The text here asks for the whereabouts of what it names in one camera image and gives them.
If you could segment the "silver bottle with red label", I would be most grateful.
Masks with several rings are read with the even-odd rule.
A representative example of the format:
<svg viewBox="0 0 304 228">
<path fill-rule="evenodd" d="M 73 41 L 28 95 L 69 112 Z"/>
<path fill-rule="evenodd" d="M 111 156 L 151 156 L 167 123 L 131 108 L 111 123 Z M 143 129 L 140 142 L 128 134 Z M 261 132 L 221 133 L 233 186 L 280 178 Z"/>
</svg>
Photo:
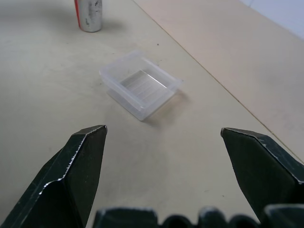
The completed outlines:
<svg viewBox="0 0 304 228">
<path fill-rule="evenodd" d="M 103 24 L 102 0 L 74 0 L 78 26 L 85 32 L 98 32 Z"/>
</svg>

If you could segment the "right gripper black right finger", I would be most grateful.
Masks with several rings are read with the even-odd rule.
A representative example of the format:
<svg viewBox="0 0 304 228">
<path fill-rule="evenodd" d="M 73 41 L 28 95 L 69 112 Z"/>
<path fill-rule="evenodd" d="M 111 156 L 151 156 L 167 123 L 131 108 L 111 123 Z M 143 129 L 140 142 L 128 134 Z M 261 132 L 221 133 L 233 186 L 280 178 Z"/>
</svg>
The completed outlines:
<svg viewBox="0 0 304 228">
<path fill-rule="evenodd" d="M 304 204 L 304 165 L 267 135 L 222 128 L 238 185 L 258 219 L 273 204 Z"/>
</svg>

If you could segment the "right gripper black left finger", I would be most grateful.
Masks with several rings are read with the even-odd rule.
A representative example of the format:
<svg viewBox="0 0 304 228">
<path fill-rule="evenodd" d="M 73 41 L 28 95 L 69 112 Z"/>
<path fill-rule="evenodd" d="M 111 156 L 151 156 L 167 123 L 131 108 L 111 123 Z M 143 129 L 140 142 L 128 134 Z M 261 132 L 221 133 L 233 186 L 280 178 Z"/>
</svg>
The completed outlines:
<svg viewBox="0 0 304 228">
<path fill-rule="evenodd" d="M 86 228 L 106 135 L 105 125 L 72 134 L 43 165 L 0 228 Z"/>
</svg>

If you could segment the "clear plastic square tray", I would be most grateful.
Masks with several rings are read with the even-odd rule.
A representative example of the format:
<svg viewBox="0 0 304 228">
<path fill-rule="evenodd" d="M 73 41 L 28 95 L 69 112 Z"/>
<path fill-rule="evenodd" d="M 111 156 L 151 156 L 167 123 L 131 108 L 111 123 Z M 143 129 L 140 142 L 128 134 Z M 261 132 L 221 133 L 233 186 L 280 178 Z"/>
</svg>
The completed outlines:
<svg viewBox="0 0 304 228">
<path fill-rule="evenodd" d="M 107 93 L 138 120 L 143 121 L 179 90 L 182 80 L 132 51 L 102 67 L 99 74 Z"/>
</svg>

